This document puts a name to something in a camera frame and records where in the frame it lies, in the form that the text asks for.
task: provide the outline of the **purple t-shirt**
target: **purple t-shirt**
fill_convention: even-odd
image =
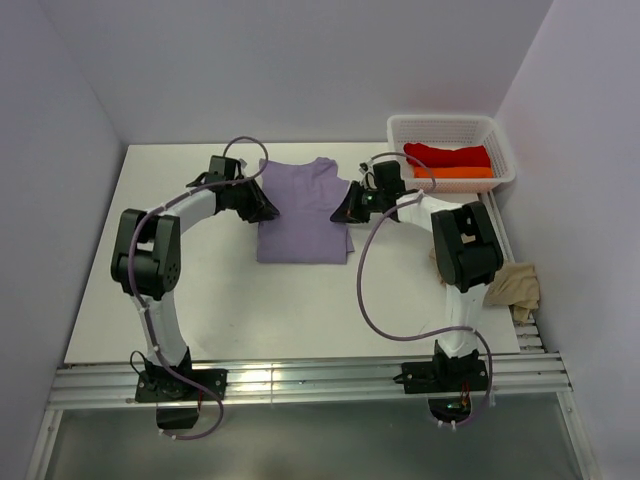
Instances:
[[[347,263],[353,243],[347,225],[329,217],[344,200],[349,182],[338,178],[335,160],[306,165],[269,161],[262,190],[280,216],[258,226],[260,263]]]

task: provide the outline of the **lavender wall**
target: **lavender wall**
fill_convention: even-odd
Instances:
[[[493,115],[551,0],[40,0],[129,143],[383,140]]]
[[[0,2],[0,476],[23,478],[122,158],[35,1]]]
[[[518,159],[498,200],[607,479],[640,468],[638,18],[637,0],[555,0],[498,113]]]

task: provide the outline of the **orange cloth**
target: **orange cloth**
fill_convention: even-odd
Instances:
[[[493,178],[493,172],[488,167],[432,168],[431,171],[436,178]],[[413,176],[431,178],[422,167],[413,167]]]

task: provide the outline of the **crumpled beige fabric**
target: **crumpled beige fabric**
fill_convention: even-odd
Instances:
[[[438,280],[444,285],[433,248],[429,258],[436,267]],[[513,306],[513,319],[526,322],[531,310],[537,310],[540,302],[540,284],[533,263],[505,263],[496,272],[484,301],[487,305]]]

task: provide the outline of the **white table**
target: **white table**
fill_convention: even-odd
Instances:
[[[129,147],[82,299],[65,362],[125,362],[146,344],[138,314],[109,275],[120,214],[166,202],[207,169],[224,145]],[[358,164],[384,143],[268,144],[273,160],[301,164],[318,156],[338,162],[339,175],[359,179]],[[257,168],[259,147],[239,144],[229,155]],[[469,202],[476,195],[442,195]],[[275,360],[425,355],[434,341],[398,343],[365,324],[355,295],[356,267],[370,226],[351,228],[356,253],[347,265],[263,265],[255,261],[255,225],[222,212],[182,237],[176,306],[195,360]],[[431,234],[385,224],[365,267],[364,296],[377,325],[395,335],[444,327],[444,287],[428,258]],[[485,307],[479,330],[494,353],[520,351],[506,307]]]

